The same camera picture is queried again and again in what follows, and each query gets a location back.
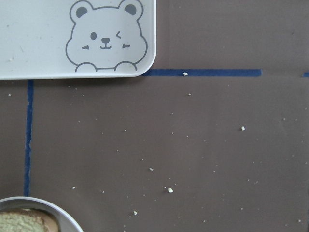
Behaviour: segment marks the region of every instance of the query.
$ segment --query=white tray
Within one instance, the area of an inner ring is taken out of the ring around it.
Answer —
[[[8,0],[0,80],[133,77],[156,54],[155,0]]]

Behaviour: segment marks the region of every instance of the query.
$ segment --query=bear illustration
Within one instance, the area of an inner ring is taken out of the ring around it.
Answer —
[[[123,65],[136,71],[136,64],[147,53],[139,23],[142,15],[139,0],[122,0],[118,6],[98,8],[85,0],[76,2],[70,10],[74,26],[66,45],[68,59],[77,66],[75,71],[82,66],[116,71]]]

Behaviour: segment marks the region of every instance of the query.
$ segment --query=green cake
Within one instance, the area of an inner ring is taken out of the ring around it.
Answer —
[[[29,209],[0,212],[0,232],[59,232],[56,221],[48,214]]]

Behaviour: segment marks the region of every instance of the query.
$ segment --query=blue tape line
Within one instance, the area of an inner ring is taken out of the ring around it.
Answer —
[[[24,174],[24,196],[26,197],[30,195],[33,80],[28,80],[27,99],[28,99],[28,106],[27,106],[27,124],[26,124],[25,174]]]
[[[237,77],[259,77],[261,69],[150,69],[143,76],[237,76]]]

